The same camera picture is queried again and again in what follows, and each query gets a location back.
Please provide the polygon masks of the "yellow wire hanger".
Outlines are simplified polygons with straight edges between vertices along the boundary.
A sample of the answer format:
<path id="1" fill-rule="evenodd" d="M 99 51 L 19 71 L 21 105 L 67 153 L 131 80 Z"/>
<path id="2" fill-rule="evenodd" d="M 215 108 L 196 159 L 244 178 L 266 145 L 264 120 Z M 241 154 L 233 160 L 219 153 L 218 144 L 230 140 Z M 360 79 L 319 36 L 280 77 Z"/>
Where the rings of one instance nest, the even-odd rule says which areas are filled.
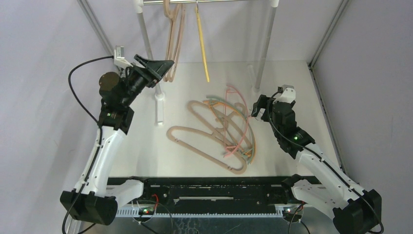
<path id="1" fill-rule="evenodd" d="M 204 44 L 204 37 L 203 37 L 203 29 L 202 29 L 202 22 L 201 22 L 201 17 L 199 13 L 199 1 L 196 0 L 196 5 L 195 5 L 195 16 L 196 16 L 196 22 L 197 22 L 197 28 L 198 28 L 198 36 L 199 36 L 199 42 L 200 42 L 200 49 L 201 49 L 201 56 L 202 56 L 202 62 L 204 66 L 204 72 L 205 72 L 205 77 L 207 83 L 210 83 L 210 77 L 209 77 L 209 71 L 208 71 L 208 65 L 207 65 L 207 58 L 206 58 L 206 51 L 205 51 L 205 44 Z"/>

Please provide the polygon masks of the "pink wire hanger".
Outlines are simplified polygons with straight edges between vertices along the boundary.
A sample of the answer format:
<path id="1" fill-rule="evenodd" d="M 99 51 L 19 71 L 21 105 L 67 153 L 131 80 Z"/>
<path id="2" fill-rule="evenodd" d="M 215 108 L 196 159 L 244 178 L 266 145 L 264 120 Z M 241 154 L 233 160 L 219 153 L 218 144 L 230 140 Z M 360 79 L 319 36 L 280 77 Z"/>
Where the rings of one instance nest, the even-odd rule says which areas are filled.
<path id="1" fill-rule="evenodd" d="M 223 101 L 224 115 L 225 115 L 225 117 L 228 117 L 226 115 L 226 111 L 227 111 L 227 108 L 230 107 L 229 102 L 227 101 L 227 95 L 231 94 L 231 93 L 236 93 L 241 98 L 241 100 L 243 101 L 243 107 L 245 109 L 240 110 L 240 112 L 238 113 L 238 110 L 237 110 L 236 107 L 230 107 L 233 110 L 233 112 L 230 113 L 230 117 L 228 117 L 228 120 L 232 120 L 232 114 L 233 113 L 238 114 L 245 121 L 245 130 L 241 134 L 240 128 L 237 125 L 234 127 L 234 129 L 241 136 L 241 138 L 239 140 L 236 140 L 233 137 L 233 135 L 231 134 L 231 132 L 228 130 L 228 127 L 229 127 L 230 124 L 228 123 L 228 124 L 225 125 L 224 137 L 226 138 L 226 134 L 228 133 L 228 135 L 230 136 L 230 138 L 232 139 L 232 141 L 235 145 L 227 145 L 226 143 L 224 143 L 224 148 L 225 148 L 226 153 L 224 154 L 223 158 L 227 158 L 227 157 L 233 155 L 235 152 L 237 152 L 237 150 L 241 147 L 241 144 L 244 141 L 246 133 L 247 133 L 248 128 L 249 128 L 248 116 L 247 116 L 247 102 L 246 102 L 245 98 L 240 93 L 240 91 L 238 89 L 236 89 L 234 86 L 232 86 L 230 84 L 227 84 L 226 86 L 227 86 L 227 88 L 226 88 L 226 91 L 225 91 L 225 99 Z"/>

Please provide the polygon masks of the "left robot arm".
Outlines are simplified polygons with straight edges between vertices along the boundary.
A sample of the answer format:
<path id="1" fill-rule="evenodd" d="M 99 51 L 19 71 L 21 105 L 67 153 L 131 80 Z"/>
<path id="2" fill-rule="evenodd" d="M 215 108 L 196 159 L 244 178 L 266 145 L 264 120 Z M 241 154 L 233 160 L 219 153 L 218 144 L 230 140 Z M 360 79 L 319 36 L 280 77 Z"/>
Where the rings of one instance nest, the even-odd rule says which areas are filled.
<path id="1" fill-rule="evenodd" d="M 60 196 L 66 217 L 110 225 L 119 208 L 135 199 L 140 203 L 151 200 L 151 188 L 136 179 L 128 179 L 112 189 L 107 187 L 114 159 L 134 116 L 131 104 L 143 89 L 155 87 L 174 65 L 172 60 L 152 60 L 140 55 L 134 59 L 135 63 L 129 63 L 113 57 L 125 75 L 107 72 L 98 81 L 101 109 L 94 118 L 97 136 L 78 182 Z"/>

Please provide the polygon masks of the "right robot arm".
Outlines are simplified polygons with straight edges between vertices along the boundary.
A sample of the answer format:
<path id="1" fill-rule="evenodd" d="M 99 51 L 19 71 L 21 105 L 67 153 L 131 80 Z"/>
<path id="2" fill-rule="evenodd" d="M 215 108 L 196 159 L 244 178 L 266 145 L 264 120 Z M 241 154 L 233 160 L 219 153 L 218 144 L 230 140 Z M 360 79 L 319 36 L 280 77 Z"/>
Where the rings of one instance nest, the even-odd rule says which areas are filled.
<path id="1" fill-rule="evenodd" d="M 251 113 L 256 117 L 264 109 L 261 119 L 270 124 L 280 148 L 320 182 L 311 185 L 304 177 L 292 175 L 283 181 L 284 201 L 311 205 L 328 216 L 340 234 L 373 234 L 376 226 L 382 234 L 381 195 L 374 189 L 365 190 L 324 155 L 315 140 L 297 126 L 294 104 L 294 100 L 282 102 L 274 95 L 260 95 Z"/>

